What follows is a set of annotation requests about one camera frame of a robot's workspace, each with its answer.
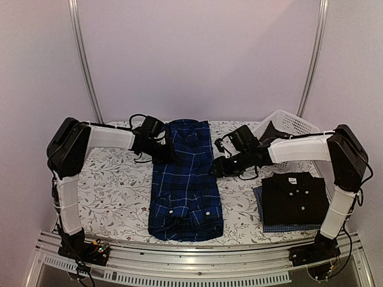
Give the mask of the blue plaid long sleeve shirt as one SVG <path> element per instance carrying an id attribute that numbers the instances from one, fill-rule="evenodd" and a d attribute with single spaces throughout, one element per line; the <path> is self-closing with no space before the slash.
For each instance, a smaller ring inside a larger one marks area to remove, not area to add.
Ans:
<path id="1" fill-rule="evenodd" d="M 154 164 L 148 233 L 163 241 L 202 242 L 221 237 L 223 211 L 207 121 L 175 120 L 165 125 L 175 157 Z"/>

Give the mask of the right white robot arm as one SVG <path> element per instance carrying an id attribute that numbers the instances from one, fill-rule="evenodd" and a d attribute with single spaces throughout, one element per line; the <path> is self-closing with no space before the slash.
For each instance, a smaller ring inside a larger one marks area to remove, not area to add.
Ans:
<path id="1" fill-rule="evenodd" d="M 316 261 L 332 252 L 330 240 L 337 238 L 343 224 L 351 216 L 362 186 L 372 168 L 368 155 L 352 130 L 340 124 L 334 130 L 291 135 L 267 125 L 254 143 L 232 139 L 237 154 L 214 159 L 210 174 L 217 177 L 239 176 L 250 167 L 272 166 L 287 162 L 323 161 L 332 165 L 334 195 L 319 231 L 322 237 L 309 248 Z"/>

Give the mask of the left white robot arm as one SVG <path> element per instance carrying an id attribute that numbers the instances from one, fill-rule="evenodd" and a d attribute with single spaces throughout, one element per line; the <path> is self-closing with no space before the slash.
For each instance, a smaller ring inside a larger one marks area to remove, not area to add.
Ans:
<path id="1" fill-rule="evenodd" d="M 47 147 L 47 165 L 53 173 L 60 227 L 67 236 L 83 232 L 78 208 L 77 182 L 90 152 L 113 148 L 147 154 L 153 163 L 175 158 L 170 127 L 147 116 L 136 128 L 64 119 Z"/>

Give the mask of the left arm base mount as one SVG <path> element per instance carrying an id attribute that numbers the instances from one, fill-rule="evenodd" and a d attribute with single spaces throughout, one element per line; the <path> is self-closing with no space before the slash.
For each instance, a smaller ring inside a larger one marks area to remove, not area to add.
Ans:
<path id="1" fill-rule="evenodd" d="M 56 228 L 61 238 L 58 250 L 60 256 L 74 259 L 81 263 L 106 266 L 110 255 L 110 245 L 107 242 L 102 242 L 100 239 L 85 242 L 83 229 L 70 236 L 59 225 Z"/>

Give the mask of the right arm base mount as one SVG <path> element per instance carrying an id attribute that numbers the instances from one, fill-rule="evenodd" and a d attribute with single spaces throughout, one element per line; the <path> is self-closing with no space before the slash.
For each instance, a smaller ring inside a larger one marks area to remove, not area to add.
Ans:
<path id="1" fill-rule="evenodd" d="M 320 233 L 317 233 L 313 243 L 292 247 L 288 252 L 288 259 L 292 262 L 293 267 L 315 264 L 307 271 L 317 281 L 329 279 L 339 263 L 341 254 L 338 241 L 328 239 Z"/>

